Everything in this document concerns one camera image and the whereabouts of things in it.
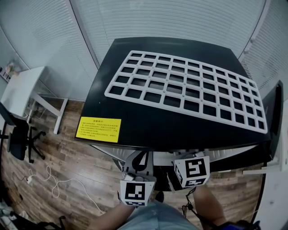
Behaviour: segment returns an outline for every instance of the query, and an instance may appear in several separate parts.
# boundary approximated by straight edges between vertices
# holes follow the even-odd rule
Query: black office chair
[[[6,121],[8,125],[15,126],[12,134],[0,135],[2,139],[8,139],[7,151],[11,152],[11,154],[19,160],[24,160],[25,151],[28,146],[28,156],[29,163],[34,163],[34,160],[31,159],[31,151],[32,149],[44,160],[45,156],[43,156],[34,146],[34,142],[40,138],[41,135],[45,136],[46,133],[41,131],[36,136],[32,137],[32,130],[36,130],[35,127],[30,128],[25,120],[16,118],[10,113],[5,106],[0,102],[0,114]]]

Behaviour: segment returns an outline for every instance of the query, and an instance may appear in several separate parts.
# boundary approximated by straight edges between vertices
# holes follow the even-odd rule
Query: shoe
[[[155,200],[159,201],[160,203],[163,203],[163,201],[164,201],[164,193],[162,191],[158,192],[158,194],[155,197]]]

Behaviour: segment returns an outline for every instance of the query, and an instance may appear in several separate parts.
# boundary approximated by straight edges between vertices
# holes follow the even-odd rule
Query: person
[[[197,186],[193,192],[197,214],[216,226],[226,223],[221,204],[206,185]],[[135,208],[120,203],[107,213],[96,218],[89,229],[94,230],[196,230],[178,210],[161,203],[164,194],[160,192],[148,206]],[[201,222],[204,230],[212,229]]]

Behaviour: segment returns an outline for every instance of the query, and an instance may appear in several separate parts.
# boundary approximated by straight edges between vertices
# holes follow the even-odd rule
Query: square hole
[[[231,112],[226,110],[220,110],[220,117],[226,120],[232,120]]]
[[[216,73],[221,74],[221,75],[225,75],[225,73],[223,71],[220,71],[220,70],[216,70]]]
[[[153,76],[153,77],[158,77],[158,78],[163,78],[163,79],[165,79],[166,76],[167,76],[167,73],[162,73],[162,72],[154,71],[154,73],[153,73],[152,76]]]
[[[195,98],[200,98],[200,92],[198,90],[186,88],[186,93],[187,96],[189,97],[195,97]]]
[[[237,110],[243,111],[243,107],[242,107],[241,103],[234,102],[234,108],[237,109]]]
[[[141,75],[146,75],[146,76],[148,76],[149,73],[150,73],[150,70],[143,70],[143,69],[139,69],[136,72],[136,74],[141,74]]]
[[[255,127],[255,120],[248,117],[248,125]]]
[[[177,85],[173,85],[173,84],[169,84],[167,86],[167,91],[172,92],[172,93],[182,94],[182,87],[177,86]]]
[[[244,95],[244,100],[251,103],[251,98],[246,95]]]
[[[209,94],[209,93],[204,93],[203,94],[203,99],[205,100],[205,101],[210,101],[210,102],[216,102],[216,97],[214,96],[214,95],[212,95],[212,94]]]
[[[210,75],[210,74],[204,74],[204,73],[203,73],[203,78],[207,78],[207,79],[209,79],[209,80],[214,81],[214,77],[213,77],[212,75]]]
[[[145,86],[146,80],[134,78],[131,84]]]
[[[157,81],[150,81],[149,88],[155,88],[155,89],[163,90],[164,89],[164,83],[157,82]]]
[[[247,111],[247,113],[254,114],[253,113],[253,108],[250,107],[250,106],[246,106],[246,111]]]
[[[200,86],[200,81],[194,80],[194,79],[191,79],[191,78],[187,78],[187,84],[192,84],[192,85]]]
[[[137,60],[128,60],[127,64],[132,64],[132,65],[136,65],[138,63]]]
[[[145,61],[142,61],[142,62],[141,62],[141,65],[142,65],[142,66],[152,66],[152,65],[153,65],[153,62],[145,62]]]
[[[253,94],[254,96],[256,96],[256,97],[258,96],[256,91],[251,90],[251,92],[252,92],[252,94]]]
[[[255,105],[260,106],[260,102],[256,99],[254,99]]]
[[[230,85],[234,88],[239,88],[238,85],[236,83],[230,82]]]
[[[117,79],[116,79],[116,82],[127,83],[128,80],[129,80],[129,77],[118,76]]]
[[[203,82],[203,87],[215,91],[215,86],[213,84]]]
[[[232,91],[232,96],[241,99],[241,95],[238,92]]]
[[[230,107],[230,100],[220,97],[220,104]]]
[[[256,110],[256,113],[257,113],[257,116],[258,116],[258,117],[263,117],[263,116],[262,116],[262,112],[261,112],[260,110]]]
[[[223,78],[217,77],[217,81],[222,83],[222,84],[227,84],[227,81]]]
[[[238,123],[242,123],[242,124],[244,124],[245,122],[244,122],[244,116],[242,116],[242,115],[240,115],[240,114],[235,114],[235,119],[236,119],[236,122],[238,122]]]
[[[169,62],[171,58],[169,57],[159,57],[159,60]]]
[[[160,99],[161,99],[161,95],[160,94],[150,93],[150,92],[147,92],[145,94],[145,97],[144,97],[145,101],[156,102],[156,103],[159,103]]]
[[[252,87],[256,88],[255,85],[251,82],[249,82],[249,85],[251,85]]]
[[[228,74],[228,76],[229,76],[230,78],[236,80],[236,77],[235,77],[234,75],[232,75],[232,74]]]
[[[177,71],[177,72],[181,72],[184,73],[185,69],[184,68],[180,68],[180,67],[176,67],[176,66],[172,66],[171,68],[173,71]]]
[[[242,86],[242,90],[245,91],[245,92],[247,92],[247,93],[249,92],[248,88],[246,88],[246,87],[244,87],[244,86]]]
[[[181,77],[181,76],[178,76],[178,75],[174,75],[174,74],[170,74],[169,79],[172,80],[172,81],[179,81],[179,82],[183,82],[184,81],[184,77]]]
[[[182,60],[179,60],[179,59],[173,59],[173,62],[185,65],[185,61],[182,61]]]
[[[128,89],[125,96],[139,99],[141,96],[141,93],[142,93],[142,91],[140,91],[140,90],[130,88],[130,89]]]
[[[244,79],[242,79],[242,78],[239,78],[239,81],[244,83],[244,84],[246,84],[246,81]]]
[[[141,57],[142,54],[140,54],[140,53],[133,53],[131,56],[132,56],[132,57]]]
[[[213,69],[207,66],[202,66],[202,69],[213,72]]]
[[[229,95],[229,90],[223,87],[218,86],[218,90],[220,93]]]
[[[134,68],[129,68],[129,67],[124,67],[121,72],[124,72],[124,73],[132,73],[134,70]]]
[[[191,75],[195,75],[195,76],[200,76],[200,73],[198,71],[194,71],[190,69],[187,70],[187,73]]]
[[[123,90],[124,90],[123,87],[113,86],[113,87],[110,89],[109,93],[121,95],[122,92],[123,92]]]
[[[157,68],[161,68],[161,69],[166,69],[166,70],[168,70],[168,68],[169,68],[168,65],[161,64],[161,63],[157,63],[156,67],[157,67]]]
[[[155,59],[156,56],[155,56],[155,55],[146,54],[146,55],[145,55],[145,58]]]
[[[193,66],[193,67],[199,68],[199,65],[196,63],[193,63],[193,62],[188,62],[188,66]]]
[[[165,96],[163,104],[179,108],[180,102],[181,102],[181,100],[179,98]]]
[[[199,112],[199,104],[196,102],[184,101],[184,109]]]
[[[264,129],[264,123],[262,121],[258,121],[259,128]]]
[[[210,116],[216,117],[216,108],[211,107],[211,106],[203,105],[203,113],[207,114],[207,115],[210,115]]]

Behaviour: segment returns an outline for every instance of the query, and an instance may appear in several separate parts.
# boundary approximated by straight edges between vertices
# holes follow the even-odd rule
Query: blue shirt
[[[197,230],[179,211],[154,201],[148,206],[138,207],[120,230]]]

